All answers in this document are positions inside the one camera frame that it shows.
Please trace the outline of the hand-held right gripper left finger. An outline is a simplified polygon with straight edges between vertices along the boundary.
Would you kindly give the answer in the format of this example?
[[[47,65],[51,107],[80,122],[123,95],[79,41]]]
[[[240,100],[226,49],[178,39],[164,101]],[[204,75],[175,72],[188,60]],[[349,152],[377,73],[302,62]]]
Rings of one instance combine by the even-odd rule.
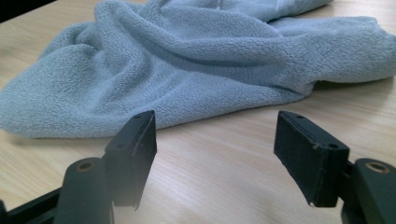
[[[138,208],[156,153],[153,110],[133,116],[106,146],[104,163],[115,206]]]

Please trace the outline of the light blue terry towel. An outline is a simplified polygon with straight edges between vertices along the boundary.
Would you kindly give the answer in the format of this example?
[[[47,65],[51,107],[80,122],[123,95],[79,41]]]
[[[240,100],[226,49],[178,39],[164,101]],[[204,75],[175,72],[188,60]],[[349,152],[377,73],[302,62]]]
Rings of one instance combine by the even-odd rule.
[[[0,129],[107,137],[148,110],[165,128],[396,75],[376,19],[307,17],[330,1],[105,0],[0,90]]]

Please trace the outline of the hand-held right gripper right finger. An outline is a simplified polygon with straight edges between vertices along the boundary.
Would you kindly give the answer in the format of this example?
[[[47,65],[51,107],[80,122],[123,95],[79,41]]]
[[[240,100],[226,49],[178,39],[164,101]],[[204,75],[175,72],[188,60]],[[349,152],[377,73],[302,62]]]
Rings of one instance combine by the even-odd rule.
[[[310,119],[281,110],[277,115],[274,153],[308,204],[336,206],[336,183],[347,166],[348,146]]]

